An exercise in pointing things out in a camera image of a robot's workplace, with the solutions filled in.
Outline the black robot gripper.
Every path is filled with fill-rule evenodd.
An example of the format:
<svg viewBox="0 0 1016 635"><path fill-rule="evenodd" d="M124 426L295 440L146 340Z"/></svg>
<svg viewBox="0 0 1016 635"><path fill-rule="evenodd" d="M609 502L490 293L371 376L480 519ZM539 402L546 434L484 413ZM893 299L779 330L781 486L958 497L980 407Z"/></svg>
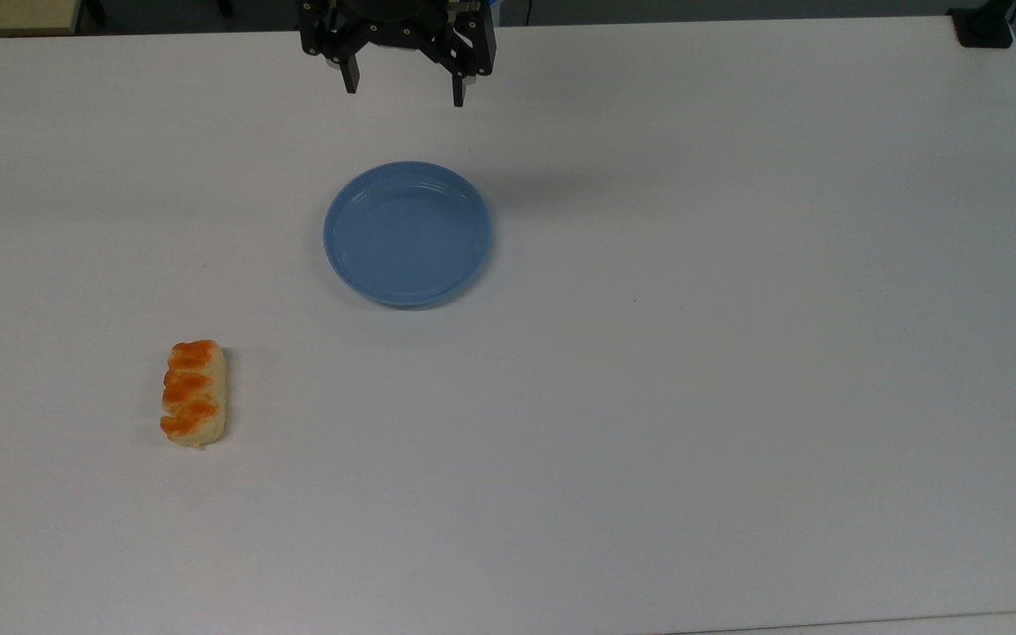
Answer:
<svg viewBox="0 0 1016 635"><path fill-rule="evenodd" d="M455 108L474 77L495 70L491 1L298 1L295 15L303 52L339 70L350 96L362 76L356 54L368 45L420 52L447 69Z"/></svg>

